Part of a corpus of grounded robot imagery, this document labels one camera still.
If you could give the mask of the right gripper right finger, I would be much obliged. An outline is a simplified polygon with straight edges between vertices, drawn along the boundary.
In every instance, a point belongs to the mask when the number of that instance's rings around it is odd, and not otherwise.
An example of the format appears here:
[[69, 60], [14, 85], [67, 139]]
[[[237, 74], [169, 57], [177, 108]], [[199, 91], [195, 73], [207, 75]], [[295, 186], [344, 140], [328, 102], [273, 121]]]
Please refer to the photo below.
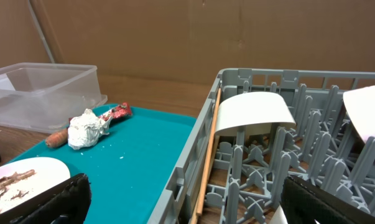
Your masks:
[[280, 206], [289, 224], [375, 224], [375, 217], [297, 176], [284, 179]]

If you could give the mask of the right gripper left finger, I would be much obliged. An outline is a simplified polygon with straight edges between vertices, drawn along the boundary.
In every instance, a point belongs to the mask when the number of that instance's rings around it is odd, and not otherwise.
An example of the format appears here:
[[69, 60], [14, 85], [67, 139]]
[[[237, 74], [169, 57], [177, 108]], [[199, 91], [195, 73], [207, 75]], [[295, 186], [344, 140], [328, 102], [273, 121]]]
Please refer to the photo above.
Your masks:
[[90, 181], [79, 173], [0, 214], [0, 224], [83, 223], [90, 205]]

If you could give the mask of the white tissue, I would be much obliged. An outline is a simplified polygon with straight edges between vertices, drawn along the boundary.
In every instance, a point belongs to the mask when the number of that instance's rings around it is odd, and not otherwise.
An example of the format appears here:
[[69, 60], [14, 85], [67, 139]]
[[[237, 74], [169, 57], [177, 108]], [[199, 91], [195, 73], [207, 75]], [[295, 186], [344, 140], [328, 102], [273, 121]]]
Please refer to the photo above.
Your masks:
[[68, 145], [79, 150], [94, 146], [103, 135], [108, 135], [112, 117], [102, 119], [91, 109], [86, 109], [81, 116], [72, 118], [68, 127]]

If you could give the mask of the wooden chopstick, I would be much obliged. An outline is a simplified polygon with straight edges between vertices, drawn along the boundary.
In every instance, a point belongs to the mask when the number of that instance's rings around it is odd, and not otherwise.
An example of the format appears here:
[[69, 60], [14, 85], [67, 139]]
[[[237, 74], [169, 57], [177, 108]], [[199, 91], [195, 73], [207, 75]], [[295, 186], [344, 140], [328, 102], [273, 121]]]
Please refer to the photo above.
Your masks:
[[206, 150], [206, 157], [205, 157], [205, 163], [203, 167], [203, 175], [201, 178], [201, 185], [200, 185], [200, 192], [197, 198], [197, 209], [195, 212], [196, 216], [201, 216], [203, 211], [203, 205], [205, 201], [205, 192], [206, 192], [206, 185], [208, 182], [208, 175], [210, 171], [210, 160], [211, 160], [211, 154], [213, 150], [213, 144], [215, 141], [215, 130], [216, 130], [216, 121], [218, 117], [218, 109], [220, 105], [220, 99], [221, 99], [221, 88], [218, 89], [218, 93], [216, 95], [216, 101], [215, 101], [215, 107], [213, 110], [213, 119], [211, 123], [211, 129], [210, 129], [210, 137], [208, 140], [207, 150]]
[[[213, 163], [214, 163], [214, 160], [215, 160], [215, 155], [216, 155], [216, 151], [217, 151], [217, 148], [218, 148], [219, 138], [220, 138], [219, 136], [215, 136], [215, 141], [214, 141], [213, 149], [212, 149], [212, 152], [211, 152], [210, 165], [209, 165], [208, 172], [207, 172], [207, 174], [208, 174], [207, 180], [210, 179], [211, 169], [213, 167]], [[189, 224], [197, 224], [197, 221], [198, 221], [198, 218], [199, 218], [199, 216], [197, 215], [197, 208], [198, 207], [199, 206], [198, 206], [198, 199], [197, 199]]]

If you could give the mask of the red snack wrapper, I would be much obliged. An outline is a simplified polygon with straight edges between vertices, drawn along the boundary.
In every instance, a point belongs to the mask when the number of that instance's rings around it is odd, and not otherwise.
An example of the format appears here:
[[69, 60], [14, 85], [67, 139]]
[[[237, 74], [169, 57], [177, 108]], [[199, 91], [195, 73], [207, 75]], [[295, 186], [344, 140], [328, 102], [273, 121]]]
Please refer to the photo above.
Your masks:
[[108, 121], [112, 119], [123, 118], [126, 116], [132, 116], [132, 109], [128, 103], [121, 103], [103, 113], [102, 115], [98, 116], [99, 119], [104, 121]]

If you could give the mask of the white bowl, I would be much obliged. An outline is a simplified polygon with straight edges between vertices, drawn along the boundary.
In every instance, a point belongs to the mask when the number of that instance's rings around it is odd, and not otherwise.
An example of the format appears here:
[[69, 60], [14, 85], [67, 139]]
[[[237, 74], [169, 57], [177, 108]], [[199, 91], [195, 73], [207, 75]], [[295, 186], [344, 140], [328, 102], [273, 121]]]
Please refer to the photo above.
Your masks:
[[241, 126], [246, 136], [267, 134], [276, 123], [287, 129], [296, 125], [283, 97], [264, 91], [243, 93], [219, 105], [215, 134], [235, 136]]

